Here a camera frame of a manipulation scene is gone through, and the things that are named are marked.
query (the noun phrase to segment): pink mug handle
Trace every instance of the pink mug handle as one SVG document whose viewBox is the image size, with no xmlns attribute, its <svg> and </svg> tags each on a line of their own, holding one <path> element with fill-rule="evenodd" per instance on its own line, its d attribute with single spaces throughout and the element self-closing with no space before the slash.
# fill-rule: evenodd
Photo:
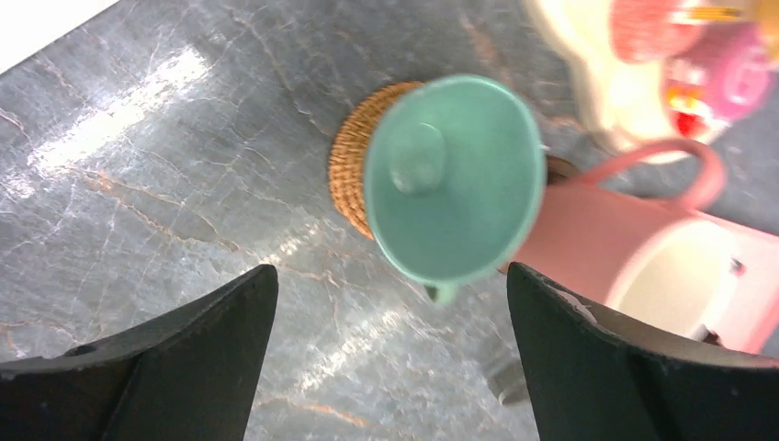
<svg viewBox="0 0 779 441">
<path fill-rule="evenodd" d="M 701 170 L 695 182 L 681 195 L 669 202 L 683 209 L 704 209 L 719 195 L 725 185 L 725 165 L 719 155 L 707 145 L 695 140 L 663 140 L 637 148 L 636 150 L 598 164 L 581 175 L 574 176 L 566 184 L 584 184 L 595 186 L 601 181 L 616 175 L 641 160 L 660 153 L 685 152 L 697 157 Z"/>
</svg>

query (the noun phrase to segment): black object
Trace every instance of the black object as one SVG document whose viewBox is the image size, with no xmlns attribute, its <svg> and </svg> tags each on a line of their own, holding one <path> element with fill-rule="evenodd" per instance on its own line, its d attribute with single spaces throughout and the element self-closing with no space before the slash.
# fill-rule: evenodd
<svg viewBox="0 0 779 441">
<path fill-rule="evenodd" d="M 63 356 L 0 364 L 0 440 L 243 440 L 277 295 L 258 266 Z"/>
<path fill-rule="evenodd" d="M 543 441 L 779 439 L 779 360 L 666 333 L 518 264 L 508 301 Z"/>
</svg>

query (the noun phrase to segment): teal mug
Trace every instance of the teal mug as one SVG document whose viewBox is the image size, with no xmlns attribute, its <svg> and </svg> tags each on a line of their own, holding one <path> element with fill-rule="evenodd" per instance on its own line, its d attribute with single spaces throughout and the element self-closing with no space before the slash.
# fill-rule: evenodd
<svg viewBox="0 0 779 441">
<path fill-rule="evenodd" d="M 368 225 L 434 303 L 503 265 L 530 232 L 546 181 L 538 127 L 506 86 L 477 75 L 401 97 L 368 146 Z"/>
</svg>

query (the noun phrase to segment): green mug handle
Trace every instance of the green mug handle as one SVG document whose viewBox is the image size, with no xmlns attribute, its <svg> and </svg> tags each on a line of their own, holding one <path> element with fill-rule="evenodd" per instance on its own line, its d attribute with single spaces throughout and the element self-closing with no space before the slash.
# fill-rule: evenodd
<svg viewBox="0 0 779 441">
<path fill-rule="evenodd" d="M 427 297 L 436 305 L 448 305 L 457 295 L 456 285 L 427 285 L 424 287 Z"/>
</svg>

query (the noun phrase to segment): gray marble surface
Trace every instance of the gray marble surface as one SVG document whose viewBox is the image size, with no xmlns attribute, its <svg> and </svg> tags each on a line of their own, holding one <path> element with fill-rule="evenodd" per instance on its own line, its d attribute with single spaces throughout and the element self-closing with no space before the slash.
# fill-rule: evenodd
<svg viewBox="0 0 779 441">
<path fill-rule="evenodd" d="M 333 209 L 326 158 L 372 90 L 504 81 L 552 151 L 605 158 L 516 0 L 121 0 L 0 75 L 0 361 L 57 356 L 258 263 L 281 295 L 246 439 L 537 439 L 485 376 L 515 356 L 504 279 L 427 305 Z M 717 142 L 714 214 L 779 232 L 779 96 Z M 685 160 L 610 185 L 661 195 Z"/>
</svg>

